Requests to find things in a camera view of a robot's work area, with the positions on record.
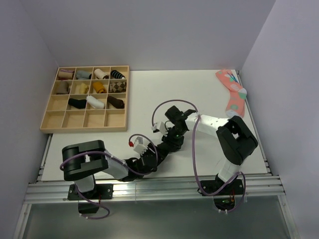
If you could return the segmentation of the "wooden compartment tray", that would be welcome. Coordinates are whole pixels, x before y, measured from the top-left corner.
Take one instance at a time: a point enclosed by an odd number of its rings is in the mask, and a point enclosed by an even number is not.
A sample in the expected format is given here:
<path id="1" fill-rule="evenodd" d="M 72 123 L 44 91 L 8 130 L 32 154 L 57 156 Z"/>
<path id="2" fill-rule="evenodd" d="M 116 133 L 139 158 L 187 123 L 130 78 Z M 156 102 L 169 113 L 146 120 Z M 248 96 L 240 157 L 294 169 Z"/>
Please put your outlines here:
<path id="1" fill-rule="evenodd" d="M 97 79 L 94 74 L 95 69 L 101 69 L 109 74 L 108 79 Z M 59 78 L 58 72 L 60 69 L 74 71 L 73 79 Z M 76 72 L 84 70 L 92 73 L 90 80 L 76 79 Z M 124 79 L 114 79 L 110 72 L 117 70 L 121 72 Z M 125 81 L 127 89 L 124 93 L 109 93 L 109 85 L 112 82 Z M 70 92 L 66 95 L 57 95 L 56 88 L 60 82 L 69 84 Z M 101 82 L 106 88 L 105 94 L 97 94 L 93 89 L 94 82 Z M 79 87 L 84 83 L 89 86 L 87 94 L 79 94 Z M 47 107 L 42 119 L 40 130 L 43 133 L 76 133 L 76 132 L 107 132 L 107 131 L 126 131 L 127 116 L 128 116 L 128 98 L 130 87 L 130 68 L 129 66 L 74 66 L 74 67 L 59 67 L 55 80 L 52 86 Z M 68 105 L 68 100 L 86 99 L 87 96 L 93 96 L 105 104 L 104 109 L 94 109 L 88 103 L 86 108 L 77 109 Z M 121 99 L 125 103 L 124 109 L 116 109 L 107 102 L 107 97 L 113 96 Z"/>

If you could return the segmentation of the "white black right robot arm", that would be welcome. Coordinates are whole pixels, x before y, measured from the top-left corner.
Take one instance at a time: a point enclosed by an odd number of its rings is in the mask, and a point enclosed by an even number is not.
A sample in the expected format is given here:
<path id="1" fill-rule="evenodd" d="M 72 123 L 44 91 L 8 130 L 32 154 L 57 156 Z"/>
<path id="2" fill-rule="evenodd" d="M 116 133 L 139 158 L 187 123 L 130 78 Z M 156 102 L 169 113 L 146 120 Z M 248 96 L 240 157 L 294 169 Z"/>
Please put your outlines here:
<path id="1" fill-rule="evenodd" d="M 180 111 L 172 106 L 165 113 L 174 125 L 168 130 L 166 138 L 179 139 L 187 131 L 192 131 L 191 152 L 193 170 L 196 180 L 198 173 L 195 158 L 195 134 L 202 132 L 218 139 L 225 162 L 217 174 L 216 190 L 227 194 L 233 188 L 233 180 L 240 173 L 242 164 L 258 147 L 258 141 L 245 122 L 239 116 L 230 119 L 200 115 L 196 110 Z"/>

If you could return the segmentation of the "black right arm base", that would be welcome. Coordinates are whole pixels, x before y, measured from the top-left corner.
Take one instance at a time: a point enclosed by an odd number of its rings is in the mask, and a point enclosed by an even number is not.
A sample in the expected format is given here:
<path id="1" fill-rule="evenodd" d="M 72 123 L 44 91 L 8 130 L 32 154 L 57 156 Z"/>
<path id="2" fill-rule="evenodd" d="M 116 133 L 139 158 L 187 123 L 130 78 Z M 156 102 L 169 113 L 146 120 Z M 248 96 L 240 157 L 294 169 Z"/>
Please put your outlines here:
<path id="1" fill-rule="evenodd" d="M 207 194 L 214 193 L 223 185 L 223 181 L 219 179 L 215 180 L 202 180 L 200 181 L 202 188 Z M 244 184 L 242 180 L 235 179 L 233 182 L 227 184 L 217 196 L 223 196 L 222 198 L 213 199 L 214 204 L 218 210 L 229 211 L 235 208 L 236 200 L 235 196 L 242 195 L 244 193 Z"/>

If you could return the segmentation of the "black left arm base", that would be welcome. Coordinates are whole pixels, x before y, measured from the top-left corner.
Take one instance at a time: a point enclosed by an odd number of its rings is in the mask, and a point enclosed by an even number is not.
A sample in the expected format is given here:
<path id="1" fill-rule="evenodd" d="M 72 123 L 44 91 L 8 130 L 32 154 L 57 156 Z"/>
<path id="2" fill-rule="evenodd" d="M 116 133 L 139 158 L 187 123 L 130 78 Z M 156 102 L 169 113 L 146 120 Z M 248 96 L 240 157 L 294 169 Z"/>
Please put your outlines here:
<path id="1" fill-rule="evenodd" d="M 94 189 L 89 192 L 80 192 L 80 194 L 92 201 L 97 200 L 97 204 L 100 204 L 102 200 L 110 200 L 113 197 L 113 184 L 96 184 Z M 84 200 L 85 203 L 78 203 L 78 212 L 81 214 L 88 214 L 92 215 L 98 212 L 99 207 L 93 205 L 92 203 L 88 202 L 87 200 L 83 199 L 79 195 L 79 191 L 75 184 L 71 184 L 68 191 L 67 200 L 68 201 L 80 201 Z"/>

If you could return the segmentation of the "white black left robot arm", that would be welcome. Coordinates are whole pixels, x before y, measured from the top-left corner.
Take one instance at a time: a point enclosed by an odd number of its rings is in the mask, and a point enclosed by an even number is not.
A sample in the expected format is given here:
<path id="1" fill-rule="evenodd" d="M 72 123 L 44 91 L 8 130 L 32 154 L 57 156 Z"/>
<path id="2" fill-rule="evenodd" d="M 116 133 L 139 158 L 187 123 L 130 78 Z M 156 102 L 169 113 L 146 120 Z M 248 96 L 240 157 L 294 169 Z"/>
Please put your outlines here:
<path id="1" fill-rule="evenodd" d="M 129 146 L 140 155 L 139 158 L 118 159 L 113 156 L 101 140 L 94 140 L 66 146 L 62 149 L 60 170 L 65 181 L 73 181 L 79 193 L 86 199 L 95 197 L 97 186 L 94 175 L 103 172 L 121 182 L 131 182 L 156 172 L 158 166 L 169 154 L 165 143 L 143 144 L 138 136 Z"/>

